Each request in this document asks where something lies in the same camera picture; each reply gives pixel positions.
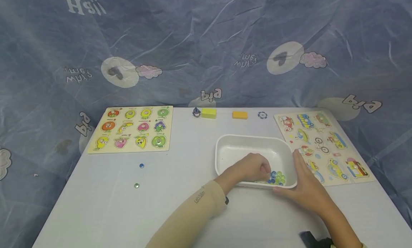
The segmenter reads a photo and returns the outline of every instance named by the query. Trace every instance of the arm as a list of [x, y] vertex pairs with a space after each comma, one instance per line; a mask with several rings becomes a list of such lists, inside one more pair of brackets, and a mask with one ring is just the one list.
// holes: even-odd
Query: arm
[[366, 248], [297, 150], [293, 152], [293, 159], [298, 185], [293, 190], [274, 188], [273, 191], [316, 213], [325, 223], [336, 248]]
[[207, 222], [226, 208], [226, 195], [241, 181], [268, 177], [269, 162], [260, 154], [249, 154], [225, 170], [214, 181], [183, 202], [154, 234], [146, 248], [191, 247]]
[[365, 247], [362, 245], [349, 222], [336, 204], [331, 204], [326, 211], [319, 213], [318, 215], [322, 219], [323, 223], [325, 223], [330, 237], [337, 248]]

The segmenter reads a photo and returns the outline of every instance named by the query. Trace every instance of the beige sleeve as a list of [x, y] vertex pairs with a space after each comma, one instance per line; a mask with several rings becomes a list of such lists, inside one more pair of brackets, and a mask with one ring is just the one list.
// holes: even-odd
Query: beige sleeve
[[220, 185], [209, 181], [169, 216], [146, 248], [190, 247], [207, 222], [225, 210], [225, 201]]
[[[364, 244], [362, 244], [362, 245], [363, 245], [362, 248], [367, 248], [366, 245], [364, 245]], [[331, 245], [330, 248], [336, 248], [336, 246]]]

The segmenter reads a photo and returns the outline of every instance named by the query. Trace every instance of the wrinkled fabric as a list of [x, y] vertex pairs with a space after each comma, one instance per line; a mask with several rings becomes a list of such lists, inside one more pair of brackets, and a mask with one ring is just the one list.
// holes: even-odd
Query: wrinkled fabric
[[410, 4], [0, 0], [0, 246], [33, 244], [105, 108], [131, 105], [326, 107], [412, 226]]

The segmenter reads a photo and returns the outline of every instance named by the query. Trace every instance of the fruit puzzle board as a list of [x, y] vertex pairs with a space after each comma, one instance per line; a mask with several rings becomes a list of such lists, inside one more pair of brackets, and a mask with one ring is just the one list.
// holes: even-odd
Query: fruit puzzle board
[[322, 185], [376, 180], [346, 135], [324, 111], [285, 113], [274, 115], [274, 119], [285, 141], [293, 150], [299, 150], [306, 166]]
[[169, 150], [173, 106], [108, 107], [87, 153]]

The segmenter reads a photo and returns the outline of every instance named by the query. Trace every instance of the hand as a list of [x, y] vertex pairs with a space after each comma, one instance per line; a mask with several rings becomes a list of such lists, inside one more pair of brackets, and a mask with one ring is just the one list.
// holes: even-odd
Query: hand
[[246, 157], [228, 167], [215, 182], [220, 185], [223, 193], [227, 195], [239, 182], [255, 182], [268, 180], [271, 172], [268, 160], [260, 155], [249, 153]]
[[269, 161], [255, 153], [249, 153], [228, 170], [238, 175], [240, 182], [266, 181], [270, 179], [268, 174], [271, 172]]
[[293, 152], [293, 160], [298, 175], [298, 185], [293, 189], [273, 188], [273, 191], [318, 215], [334, 207], [335, 204], [328, 192], [307, 167], [298, 150]]

